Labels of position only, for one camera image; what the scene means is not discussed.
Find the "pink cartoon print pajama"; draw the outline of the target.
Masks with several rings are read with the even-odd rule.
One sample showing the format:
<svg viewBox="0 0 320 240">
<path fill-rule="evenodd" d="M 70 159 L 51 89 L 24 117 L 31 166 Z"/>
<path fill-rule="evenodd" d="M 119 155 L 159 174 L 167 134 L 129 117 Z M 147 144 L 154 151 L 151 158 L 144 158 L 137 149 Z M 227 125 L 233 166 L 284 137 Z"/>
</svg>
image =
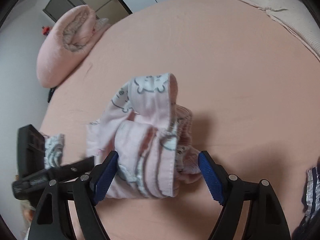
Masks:
<svg viewBox="0 0 320 240">
<path fill-rule="evenodd" d="M 201 178 L 192 146 L 192 112 L 176 103 L 173 74 L 137 76 L 87 125 L 86 154 L 95 163 L 118 153 L 117 174 L 104 198 L 175 197 L 181 183 Z"/>
</svg>

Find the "navy silver striped garment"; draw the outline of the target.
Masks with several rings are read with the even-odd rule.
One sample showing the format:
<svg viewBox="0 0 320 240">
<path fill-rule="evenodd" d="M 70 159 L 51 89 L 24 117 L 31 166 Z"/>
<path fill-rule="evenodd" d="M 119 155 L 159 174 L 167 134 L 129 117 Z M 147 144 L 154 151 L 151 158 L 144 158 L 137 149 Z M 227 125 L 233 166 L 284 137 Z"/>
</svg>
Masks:
<svg viewBox="0 0 320 240">
<path fill-rule="evenodd" d="M 306 172 L 302 203 L 304 217 L 292 233 L 292 239 L 319 239 L 319 159 L 317 165 Z"/>
</svg>

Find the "white blue print shorts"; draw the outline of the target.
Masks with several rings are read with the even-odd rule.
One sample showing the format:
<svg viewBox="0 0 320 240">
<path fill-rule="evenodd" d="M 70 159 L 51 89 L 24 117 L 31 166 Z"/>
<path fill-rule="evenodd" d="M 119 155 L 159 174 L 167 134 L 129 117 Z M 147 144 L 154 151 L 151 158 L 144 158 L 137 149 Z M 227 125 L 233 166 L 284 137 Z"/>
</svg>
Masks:
<svg viewBox="0 0 320 240">
<path fill-rule="evenodd" d="M 56 134 L 52 136 L 44 135 L 44 168 L 58 168 L 62 162 L 63 148 L 65 145 L 65 135 Z"/>
</svg>

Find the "beige mattress pad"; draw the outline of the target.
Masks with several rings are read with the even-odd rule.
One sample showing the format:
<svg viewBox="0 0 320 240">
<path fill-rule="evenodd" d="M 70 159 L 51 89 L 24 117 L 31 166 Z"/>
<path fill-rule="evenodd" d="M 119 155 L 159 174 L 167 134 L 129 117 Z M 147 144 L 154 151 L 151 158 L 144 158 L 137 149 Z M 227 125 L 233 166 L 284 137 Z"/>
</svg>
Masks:
<svg viewBox="0 0 320 240">
<path fill-rule="evenodd" d="M 239 0 L 264 11 L 319 59 L 319 26 L 299 0 Z"/>
</svg>

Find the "peach bed sheet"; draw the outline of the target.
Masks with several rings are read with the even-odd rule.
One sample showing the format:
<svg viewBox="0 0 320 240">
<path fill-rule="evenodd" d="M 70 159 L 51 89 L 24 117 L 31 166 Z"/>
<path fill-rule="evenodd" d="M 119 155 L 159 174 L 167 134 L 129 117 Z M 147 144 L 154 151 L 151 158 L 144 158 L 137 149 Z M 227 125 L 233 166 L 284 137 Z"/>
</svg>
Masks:
<svg viewBox="0 0 320 240">
<path fill-rule="evenodd" d="M 319 60 L 238 0 L 169 0 L 113 25 L 55 91 L 40 130 L 82 158 L 86 126 L 132 77 L 170 72 L 193 113 L 193 145 L 245 181 L 267 179 L 295 230 L 319 158 Z"/>
</svg>

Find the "rolled pink blanket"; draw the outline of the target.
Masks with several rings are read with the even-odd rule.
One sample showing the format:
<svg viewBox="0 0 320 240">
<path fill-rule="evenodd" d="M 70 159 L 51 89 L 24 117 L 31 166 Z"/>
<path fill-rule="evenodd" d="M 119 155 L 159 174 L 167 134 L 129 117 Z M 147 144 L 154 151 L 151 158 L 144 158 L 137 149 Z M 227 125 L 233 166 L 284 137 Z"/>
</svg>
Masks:
<svg viewBox="0 0 320 240">
<path fill-rule="evenodd" d="M 111 25 L 98 19 L 88 5 L 63 14 L 44 40 L 36 62 L 36 75 L 44 88 L 58 86 L 87 57 Z"/>
</svg>

